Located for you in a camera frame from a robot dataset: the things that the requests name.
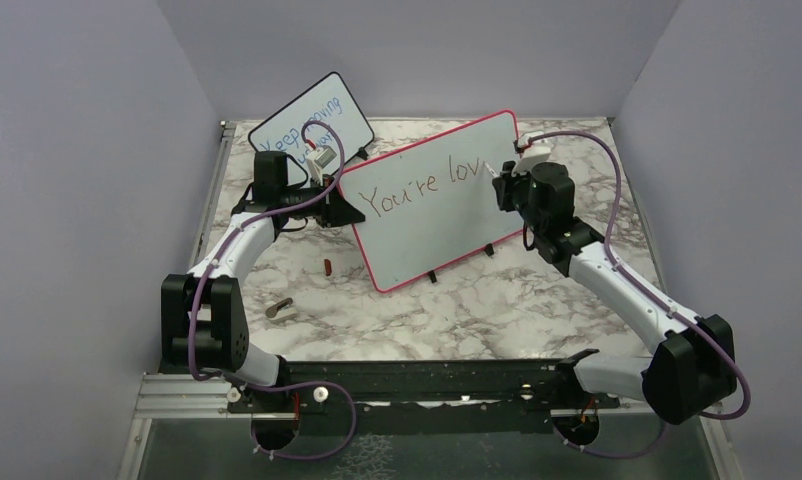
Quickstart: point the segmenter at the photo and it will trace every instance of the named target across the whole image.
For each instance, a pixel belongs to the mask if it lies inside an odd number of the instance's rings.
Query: gray backdrop
[[[218,113],[331,70],[368,115],[615,115],[677,0],[159,0]]]
[[[153,0],[0,0],[0,479],[115,477],[218,135]]]
[[[802,478],[802,1],[684,0],[614,133],[669,290],[734,325],[746,478]]]

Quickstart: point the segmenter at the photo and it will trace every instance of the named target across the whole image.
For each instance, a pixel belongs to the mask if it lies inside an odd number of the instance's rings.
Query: purple cable
[[[282,213],[294,212],[296,210],[300,210],[302,208],[309,207],[310,205],[313,205],[313,204],[315,204],[317,202],[322,201],[331,191],[333,191],[334,188],[337,187],[337,185],[339,185],[339,179],[342,178],[342,173],[345,170],[345,149],[342,146],[342,140],[339,138],[339,135],[337,135],[336,132],[330,127],[330,125],[328,125],[328,124],[326,124],[324,122],[321,122],[319,120],[309,120],[306,123],[304,123],[304,125],[301,127],[301,138],[306,138],[305,137],[305,133],[306,133],[307,127],[309,127],[310,125],[318,125],[320,127],[323,127],[324,129],[326,129],[331,134],[331,136],[333,136],[334,140],[336,140],[336,144],[339,146],[339,170],[337,171],[336,177],[333,179],[333,181],[330,183],[330,185],[328,185],[327,188],[325,188],[316,197],[313,197],[310,200],[307,200],[306,202],[299,203],[298,205],[293,205],[291,207],[279,208],[277,210],[271,210],[271,211],[268,211],[268,212],[263,212],[263,213],[261,213],[261,214],[259,214],[257,216],[251,217],[248,220],[245,220],[244,222],[242,222],[242,224],[239,225],[238,229],[234,229],[233,231],[230,232],[229,235],[227,235],[227,237],[225,237],[224,241],[221,243],[221,247],[213,255],[213,261],[211,261],[207,265],[207,267],[204,269],[203,273],[201,274],[201,278],[198,279],[198,285],[195,287],[195,295],[194,295],[194,297],[192,299],[192,311],[189,313],[189,360],[188,360],[189,372],[192,374],[192,378],[194,378],[197,381],[201,381],[202,382],[202,381],[214,378],[214,377],[219,377],[223,373],[220,370],[216,371],[216,372],[208,373],[208,374],[201,373],[198,370],[198,366],[196,364],[196,359],[195,359],[195,333],[197,332],[197,329],[198,329],[198,311],[201,309],[201,295],[202,295],[202,293],[204,291],[204,286],[206,286],[207,280],[209,280],[209,278],[210,278],[210,274],[212,273],[213,269],[215,268],[214,264],[217,264],[218,261],[221,260],[221,257],[224,256],[224,253],[227,251],[228,247],[230,247],[230,244],[233,243],[233,240],[235,240],[236,237],[239,236],[239,233],[241,233],[242,230],[244,230],[246,227],[248,227],[248,226],[250,226],[250,225],[252,225],[252,224],[254,224],[254,223],[256,223],[256,222],[258,222],[258,221],[260,221],[262,219],[264,219],[264,218],[268,218],[268,217],[271,217],[271,216],[274,216],[274,215],[280,215]],[[354,437],[354,429],[355,429],[355,427],[357,425],[357,408],[356,408],[356,406],[354,404],[354,399],[351,397],[351,394],[348,393],[348,391],[345,390],[342,386],[337,385],[335,383],[324,382],[324,381],[298,383],[298,384],[287,385],[287,386],[283,386],[283,387],[263,387],[261,385],[256,385],[256,384],[252,384],[252,383],[248,383],[247,384],[247,386],[249,388],[252,388],[254,390],[259,390],[259,391],[262,391],[262,392],[284,392],[284,391],[293,390],[293,389],[296,389],[296,388],[308,387],[308,386],[319,386],[319,385],[327,386],[327,387],[331,387],[331,388],[334,388],[336,390],[339,390],[340,392],[342,392],[345,395],[345,398],[348,400],[348,403],[351,406],[351,415],[352,415],[352,417],[351,417],[351,428],[348,431],[348,436],[345,438],[345,440],[338,447],[336,447],[333,450],[330,450],[328,452],[325,452],[323,454],[309,455],[309,456],[298,456],[298,455],[288,455],[288,454],[281,453],[281,454],[278,454],[279,457],[293,459],[293,460],[320,460],[320,459],[323,459],[323,458],[327,458],[327,457],[337,453],[338,451],[342,450],[343,448],[345,448],[345,446],[348,445],[348,443],[350,443],[351,439]]]
[[[613,207],[610,209],[610,219],[607,221],[607,229],[604,232],[604,252],[607,254],[607,257],[610,260],[611,264],[615,265],[616,257],[613,255],[613,250],[611,248],[610,242],[611,238],[613,237],[613,226],[616,223],[616,215],[619,213],[619,202],[622,199],[622,173],[619,169],[619,161],[616,159],[616,154],[613,153],[613,150],[610,148],[609,145],[607,145],[604,142],[604,140],[596,137],[591,133],[586,133],[586,132],[567,130],[561,132],[545,133],[542,135],[537,135],[536,137],[531,137],[528,140],[528,145],[537,140],[543,140],[546,138],[561,137],[561,136],[577,136],[592,140],[593,142],[597,143],[598,145],[601,146],[601,148],[604,149],[604,151],[610,157],[610,161],[613,163],[613,171],[616,174],[616,192],[613,197]],[[619,267],[615,268],[614,271],[620,272],[622,276],[625,277],[625,279],[631,283],[631,285],[633,285],[637,290],[642,292],[643,295],[648,297],[652,302],[654,302],[655,305],[664,310],[667,314],[672,312],[672,308],[670,305],[668,305],[666,302],[663,301],[663,299],[661,299],[660,297],[655,295],[651,290],[649,290],[648,287],[646,287],[642,282],[640,282],[631,272],[628,271],[627,268],[620,265]],[[746,380],[745,375],[743,375],[742,370],[740,370],[740,367],[737,366],[736,362],[734,362],[734,359],[732,359],[731,356],[728,355],[725,349],[720,347],[719,344],[716,343],[716,341],[713,340],[713,338],[711,338],[710,335],[707,334],[707,332],[701,329],[701,327],[699,327],[698,325],[696,325],[695,323],[693,323],[688,318],[684,317],[678,312],[672,312],[672,318],[684,324],[685,326],[689,327],[699,337],[701,337],[705,342],[707,342],[708,345],[710,345],[710,347],[719,355],[719,358],[721,358],[722,361],[725,362],[728,365],[728,367],[730,367],[731,371],[734,372],[734,375],[739,380],[740,387],[743,391],[743,402],[740,405],[740,408],[738,408],[736,411],[724,414],[702,412],[701,416],[705,418],[712,418],[714,420],[733,420],[735,418],[740,418],[741,416],[743,416],[751,406],[751,389],[749,387],[748,380]]]
[[[634,458],[639,458],[643,455],[648,455],[660,445],[663,439],[666,438],[666,434],[668,432],[669,432],[669,424],[666,422],[661,422],[660,433],[657,434],[657,438],[655,438],[654,441],[651,442],[647,447],[643,448],[642,450],[631,453],[610,453],[610,452],[602,452],[599,450],[593,450],[591,448],[586,448],[586,447],[581,448],[581,445],[577,445],[575,443],[570,442],[569,440],[566,440],[566,437],[564,437],[563,434],[560,433],[560,430],[557,430],[556,427],[554,428],[554,433],[558,437],[560,437],[560,440],[563,440],[563,445],[566,445],[567,447],[573,450],[577,450],[581,453],[585,453],[593,457],[607,458],[610,460],[631,460]]]
[[[351,440],[354,438],[354,430],[356,430],[357,428],[357,407],[354,404],[354,399],[351,397],[351,394],[348,393],[348,391],[342,388],[342,386],[340,385],[337,385],[332,382],[317,380],[313,382],[295,383],[283,387],[263,387],[261,385],[255,385],[252,383],[247,384],[247,386],[248,388],[252,388],[254,390],[259,390],[261,392],[269,392],[269,393],[286,392],[289,390],[294,390],[297,388],[304,388],[304,387],[330,387],[342,392],[342,394],[345,395],[345,399],[348,401],[348,405],[351,407],[351,428],[348,429],[348,435],[346,435],[345,439],[342,440],[342,442],[333,449],[315,455],[293,455],[291,453],[285,453],[285,452],[277,453],[274,451],[266,450],[265,448],[261,447],[260,443],[257,441],[256,428],[252,424],[251,440],[253,440],[254,446],[256,447],[257,451],[269,455],[270,458],[272,459],[274,459],[274,457],[279,457],[279,458],[285,458],[287,460],[305,460],[305,461],[324,460],[325,458],[331,457],[336,453],[338,453],[343,448],[345,448],[349,443],[351,443]]]

